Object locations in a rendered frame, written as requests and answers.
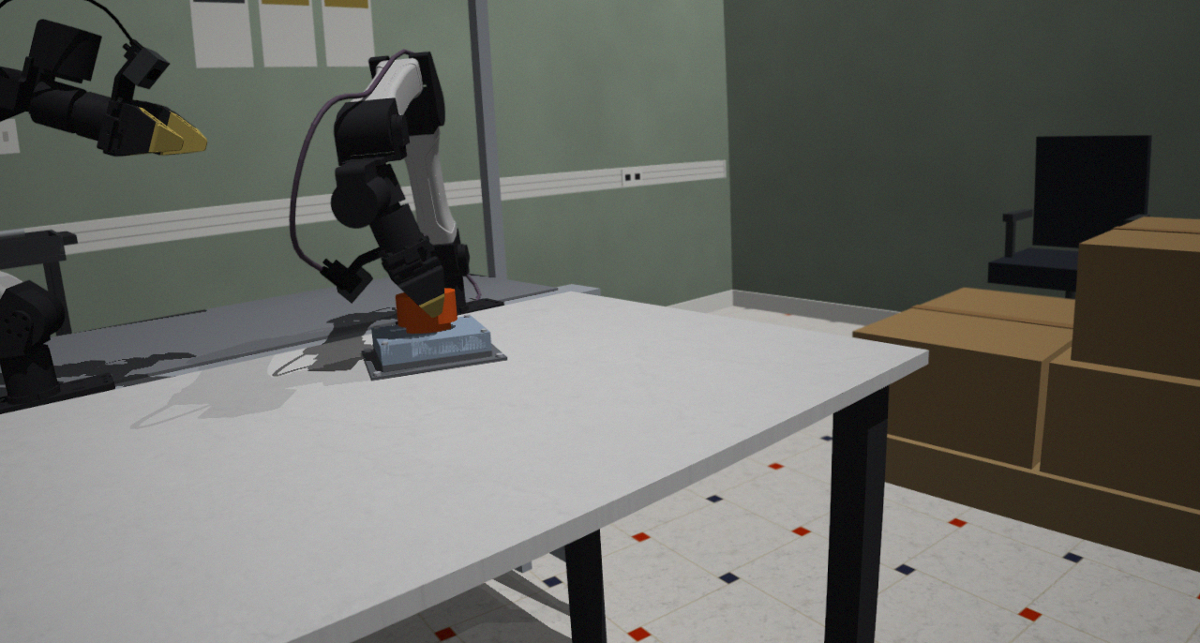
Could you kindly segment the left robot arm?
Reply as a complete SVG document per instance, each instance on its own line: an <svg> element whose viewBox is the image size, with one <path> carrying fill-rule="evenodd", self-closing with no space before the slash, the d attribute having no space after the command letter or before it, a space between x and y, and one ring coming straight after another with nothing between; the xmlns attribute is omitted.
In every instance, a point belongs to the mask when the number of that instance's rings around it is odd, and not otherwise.
<svg viewBox="0 0 1200 643"><path fill-rule="evenodd" d="M338 166L331 208L341 224L355 229L400 210L406 196L394 166L386 163L404 158L419 230L434 246L431 256L438 256L444 268L444 287L455 289L456 314L462 316L502 307L504 302L484 298L466 304L463 277L469 274L469 250L461 244L444 190L439 163L439 127L444 121L444 95L431 52L394 59L371 95L346 102L336 114ZM386 256L385 250L371 250L358 256L349 268L338 260L322 263L328 266L326 274L342 286L336 290L354 304L373 280L364 264L382 256Z"/></svg>

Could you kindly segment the grey metal posts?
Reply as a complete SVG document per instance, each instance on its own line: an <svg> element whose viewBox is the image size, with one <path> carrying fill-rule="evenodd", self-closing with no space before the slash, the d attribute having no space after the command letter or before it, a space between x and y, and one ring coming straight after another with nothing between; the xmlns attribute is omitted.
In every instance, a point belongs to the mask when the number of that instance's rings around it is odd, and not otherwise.
<svg viewBox="0 0 1200 643"><path fill-rule="evenodd" d="M506 262L491 70L488 0L468 0L468 8L487 270L490 274L504 274Z"/></svg>

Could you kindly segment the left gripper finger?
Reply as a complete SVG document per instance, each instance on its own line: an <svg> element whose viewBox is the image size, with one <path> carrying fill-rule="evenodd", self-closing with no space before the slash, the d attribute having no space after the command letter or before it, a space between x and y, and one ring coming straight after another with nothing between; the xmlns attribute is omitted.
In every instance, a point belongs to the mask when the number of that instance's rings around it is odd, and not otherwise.
<svg viewBox="0 0 1200 643"><path fill-rule="evenodd" d="M424 308L431 318L442 316L444 308L444 294L439 294L439 296L434 298L434 300L430 300L424 305L420 305L420 308Z"/></svg>

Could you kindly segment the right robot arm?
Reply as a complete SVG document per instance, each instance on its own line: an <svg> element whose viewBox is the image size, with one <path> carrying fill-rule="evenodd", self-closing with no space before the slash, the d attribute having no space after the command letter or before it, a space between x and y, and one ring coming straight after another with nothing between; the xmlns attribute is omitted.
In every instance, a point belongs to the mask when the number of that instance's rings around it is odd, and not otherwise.
<svg viewBox="0 0 1200 643"><path fill-rule="evenodd" d="M44 19L36 22L34 46L25 58L24 70L0 67L0 122L29 112L36 125L74 133L74 110L86 91L55 82L55 78L91 82L101 38L98 34L71 25ZM169 62L146 48L134 44L122 48L127 61L116 71L110 100L124 97L125 102L131 102L134 84L154 88ZM44 343L50 333L60 330L64 319L65 310L55 294L31 280L22 281L0 271L0 367L7 392L0 396L0 415L114 390L110 373L56 381L49 347Z"/></svg>

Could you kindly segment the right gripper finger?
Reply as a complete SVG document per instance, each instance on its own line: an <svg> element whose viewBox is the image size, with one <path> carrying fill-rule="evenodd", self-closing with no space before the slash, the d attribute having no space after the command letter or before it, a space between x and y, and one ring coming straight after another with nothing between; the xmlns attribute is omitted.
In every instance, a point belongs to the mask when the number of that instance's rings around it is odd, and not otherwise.
<svg viewBox="0 0 1200 643"><path fill-rule="evenodd" d="M184 149L184 138L181 138L181 136L178 136L178 133L174 133L174 130L163 125L160 119L154 116L154 114L150 114L143 108L139 109L140 112L144 112L146 116L154 118L156 124L158 124L154 127L154 140L150 144L149 154L145 155L179 151L179 149Z"/></svg>
<svg viewBox="0 0 1200 643"><path fill-rule="evenodd" d="M169 121L167 127L172 127L174 133L184 136L184 149L179 151L169 151L161 154L163 155L180 155L180 154L194 154L202 152L208 146L208 139L199 133L199 130L185 121L184 118L176 116L174 112L169 113Z"/></svg>

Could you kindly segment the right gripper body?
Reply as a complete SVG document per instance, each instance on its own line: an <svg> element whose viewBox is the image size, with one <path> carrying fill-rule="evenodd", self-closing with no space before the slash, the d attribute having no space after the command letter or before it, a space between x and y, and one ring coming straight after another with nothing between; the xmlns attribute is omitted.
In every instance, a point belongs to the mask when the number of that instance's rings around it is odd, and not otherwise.
<svg viewBox="0 0 1200 643"><path fill-rule="evenodd" d="M97 142L96 148L103 149L104 155L122 157L149 154L154 140L154 127L158 124L139 108L168 125L172 110L164 106L139 100L131 100L126 104L124 97L114 101L103 95L86 92L74 110L74 133Z"/></svg>

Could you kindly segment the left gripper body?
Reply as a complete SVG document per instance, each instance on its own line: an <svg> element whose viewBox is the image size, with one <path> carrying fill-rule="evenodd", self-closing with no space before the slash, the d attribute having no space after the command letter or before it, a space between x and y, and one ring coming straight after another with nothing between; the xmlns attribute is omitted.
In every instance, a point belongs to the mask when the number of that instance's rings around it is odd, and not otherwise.
<svg viewBox="0 0 1200 643"><path fill-rule="evenodd" d="M370 226L379 248L385 250L385 271L418 306L444 294L444 268L437 256L431 258L433 245L419 230L408 203L394 214L376 217Z"/></svg>

